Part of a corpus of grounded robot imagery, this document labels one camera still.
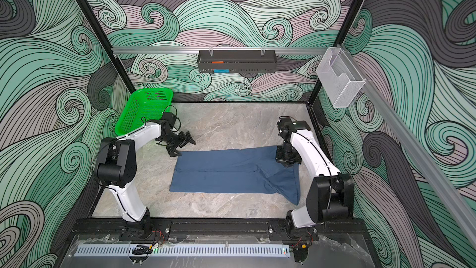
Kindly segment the blue t-shirt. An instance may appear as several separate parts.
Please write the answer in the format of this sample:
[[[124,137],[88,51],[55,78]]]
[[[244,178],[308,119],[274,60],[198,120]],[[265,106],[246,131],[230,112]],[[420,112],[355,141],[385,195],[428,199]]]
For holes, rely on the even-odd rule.
[[[177,158],[169,190],[224,194],[280,194],[301,198],[299,165],[276,162],[277,147],[185,151]]]

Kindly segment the green plastic basket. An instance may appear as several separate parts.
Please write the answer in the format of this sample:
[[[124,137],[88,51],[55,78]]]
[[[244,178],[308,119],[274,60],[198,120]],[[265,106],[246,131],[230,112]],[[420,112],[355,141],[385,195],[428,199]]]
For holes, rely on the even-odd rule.
[[[115,126],[118,136],[126,135],[149,120],[159,120],[169,108],[174,93],[167,88],[147,88],[135,91],[128,99]]]

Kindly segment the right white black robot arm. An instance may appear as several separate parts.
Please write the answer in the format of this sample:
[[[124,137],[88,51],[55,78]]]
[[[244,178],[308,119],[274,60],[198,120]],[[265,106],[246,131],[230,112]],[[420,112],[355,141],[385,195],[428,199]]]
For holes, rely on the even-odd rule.
[[[283,144],[277,147],[276,162],[286,167],[304,164],[312,177],[305,205],[287,214],[290,232],[352,218],[354,181],[329,160],[309,124],[281,116],[276,126],[283,139]]]

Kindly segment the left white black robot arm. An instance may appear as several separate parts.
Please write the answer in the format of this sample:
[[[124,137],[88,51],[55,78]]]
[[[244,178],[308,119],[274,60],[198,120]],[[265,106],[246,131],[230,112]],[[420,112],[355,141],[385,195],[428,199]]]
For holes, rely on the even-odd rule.
[[[136,152],[151,141],[165,146],[168,155],[178,157],[178,151],[188,144],[196,144],[190,132],[175,127],[179,118],[166,112],[161,119],[142,117],[141,126],[125,135],[101,140],[95,157],[93,178],[111,193],[118,203],[121,217],[128,228],[146,232],[150,227],[150,212],[138,193]]]

